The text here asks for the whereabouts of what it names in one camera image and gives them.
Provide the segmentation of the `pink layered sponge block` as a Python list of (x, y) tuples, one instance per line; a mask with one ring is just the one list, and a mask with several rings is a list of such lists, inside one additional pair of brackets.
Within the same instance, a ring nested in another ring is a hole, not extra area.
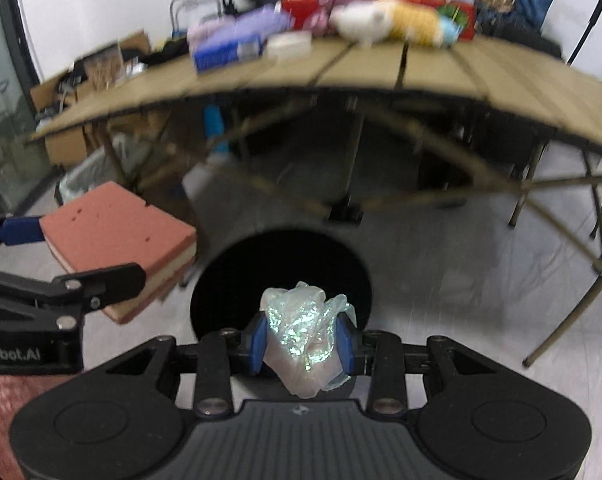
[(39, 220), (54, 258), (70, 273), (137, 263), (146, 272), (139, 296), (104, 309), (126, 324), (165, 297), (197, 252), (197, 231), (115, 182), (107, 182)]

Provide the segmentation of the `iridescent plastic bag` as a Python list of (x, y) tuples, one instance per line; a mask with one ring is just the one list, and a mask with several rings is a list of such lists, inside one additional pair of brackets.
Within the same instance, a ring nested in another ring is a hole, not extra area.
[(313, 399), (350, 380), (338, 357), (336, 339), (339, 314), (357, 322), (347, 296), (328, 298), (321, 288), (299, 282), (290, 289), (266, 289), (260, 310), (267, 320), (264, 363), (288, 393)]

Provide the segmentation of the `blue tissue pack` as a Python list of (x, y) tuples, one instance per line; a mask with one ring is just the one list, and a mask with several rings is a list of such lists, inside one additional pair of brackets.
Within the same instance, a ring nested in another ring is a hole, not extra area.
[(196, 47), (192, 59), (197, 71), (203, 73), (259, 58), (262, 49), (262, 42), (258, 35), (209, 40)]

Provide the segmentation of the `white foam block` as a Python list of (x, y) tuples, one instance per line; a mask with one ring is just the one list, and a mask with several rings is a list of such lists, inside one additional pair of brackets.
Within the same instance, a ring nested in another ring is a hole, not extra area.
[(280, 32), (270, 36), (264, 48), (264, 56), (276, 61), (300, 58), (312, 50), (313, 36), (310, 32)]

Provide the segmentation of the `purple woven drawstring pouch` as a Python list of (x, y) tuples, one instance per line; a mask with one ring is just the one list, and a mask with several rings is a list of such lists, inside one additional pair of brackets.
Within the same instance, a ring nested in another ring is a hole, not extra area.
[(280, 6), (266, 4), (240, 15), (230, 25), (220, 30), (221, 42), (244, 38), (258, 38), (264, 42), (269, 36), (289, 30), (293, 25), (291, 14)]

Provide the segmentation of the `white and yellow plush toy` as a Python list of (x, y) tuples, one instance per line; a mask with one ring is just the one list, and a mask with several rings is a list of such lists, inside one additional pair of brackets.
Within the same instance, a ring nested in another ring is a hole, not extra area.
[(360, 0), (337, 6), (329, 24), (342, 38), (364, 47), (386, 40), (440, 48), (437, 10), (398, 0)]

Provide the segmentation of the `lilac fuzzy towel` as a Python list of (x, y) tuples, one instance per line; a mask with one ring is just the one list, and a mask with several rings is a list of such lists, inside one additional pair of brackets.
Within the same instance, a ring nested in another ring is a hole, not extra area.
[(187, 44), (189, 53), (193, 54), (199, 44), (210, 38), (214, 32), (218, 32), (224, 27), (235, 23), (233, 16), (222, 15), (217, 18), (210, 18), (205, 22), (190, 25), (187, 29)]

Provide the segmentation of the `black round trash bin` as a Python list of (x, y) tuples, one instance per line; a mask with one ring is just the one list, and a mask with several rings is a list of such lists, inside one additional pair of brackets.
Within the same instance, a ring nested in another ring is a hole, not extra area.
[(322, 289), (328, 299), (344, 295), (357, 326), (367, 325), (372, 284), (364, 260), (327, 233), (284, 226), (238, 240), (205, 266), (190, 300), (194, 336), (243, 330), (260, 310), (266, 289), (290, 289), (299, 282)]

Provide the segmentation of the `cardboard box with green liner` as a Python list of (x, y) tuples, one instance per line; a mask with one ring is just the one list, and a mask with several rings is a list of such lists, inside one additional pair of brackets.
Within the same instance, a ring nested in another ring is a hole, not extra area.
[(98, 148), (66, 172), (54, 188), (54, 199), (59, 206), (63, 206), (110, 181), (123, 182), (104, 148)]

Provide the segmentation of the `clear jar with black lid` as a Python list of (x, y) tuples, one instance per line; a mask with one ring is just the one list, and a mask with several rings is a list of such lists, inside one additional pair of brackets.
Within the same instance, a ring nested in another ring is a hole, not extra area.
[(109, 88), (124, 73), (120, 46), (115, 42), (86, 55), (83, 66), (87, 80), (95, 91)]

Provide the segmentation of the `black knit cloth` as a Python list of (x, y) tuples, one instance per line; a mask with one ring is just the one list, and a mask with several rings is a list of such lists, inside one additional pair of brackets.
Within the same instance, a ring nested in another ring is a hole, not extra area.
[(168, 40), (161, 50), (153, 51), (139, 58), (139, 62), (147, 66), (158, 66), (189, 53), (185, 37)]

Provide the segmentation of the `tan folding slat table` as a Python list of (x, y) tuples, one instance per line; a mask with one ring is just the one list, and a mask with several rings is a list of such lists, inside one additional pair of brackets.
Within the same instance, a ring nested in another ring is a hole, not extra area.
[(365, 198), (363, 211), (392, 205), (432, 204), (481, 193), (507, 193), (558, 233), (568, 227), (533, 198), (546, 188), (602, 185), (602, 174), (586, 170), (574, 177), (517, 180), (493, 169), (482, 157), (433, 132), (424, 112), (453, 108), (477, 124), (501, 117), (532, 136), (537, 146), (561, 142), (583, 154), (602, 156), (602, 82), (550, 56), (497, 39), (478, 38), (446, 50), (407, 44), (364, 49), (340, 39), (313, 44), (308, 55), (276, 63), (261, 58), (200, 74), (186, 58), (150, 68), (141, 75), (88, 96), (41, 128), (46, 139), (84, 126), (105, 136), (117, 117), (198, 101), (235, 103), (272, 96), (277, 105), (230, 128), (226, 143), (312, 110), (324, 99), (339, 100), (359, 122), (373, 122), (412, 140), (471, 174), (470, 188), (422, 191)]

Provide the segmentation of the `light blue plush toy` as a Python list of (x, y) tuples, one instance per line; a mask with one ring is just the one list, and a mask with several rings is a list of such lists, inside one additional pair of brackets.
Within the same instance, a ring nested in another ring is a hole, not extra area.
[(441, 47), (448, 48), (456, 44), (463, 30), (464, 28), (451, 18), (444, 15), (438, 17), (438, 32), (440, 33), (438, 43)]

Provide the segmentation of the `black suitcase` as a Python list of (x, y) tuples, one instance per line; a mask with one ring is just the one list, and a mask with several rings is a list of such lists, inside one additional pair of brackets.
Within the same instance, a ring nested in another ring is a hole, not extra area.
[(529, 28), (528, 25), (507, 22), (502, 16), (480, 18), (478, 21), (478, 31), (484, 36), (509, 41), (513, 44), (520, 44), (520, 46), (546, 53), (553, 58), (558, 58), (558, 60), (562, 59), (560, 44), (545, 38), (537, 30)]

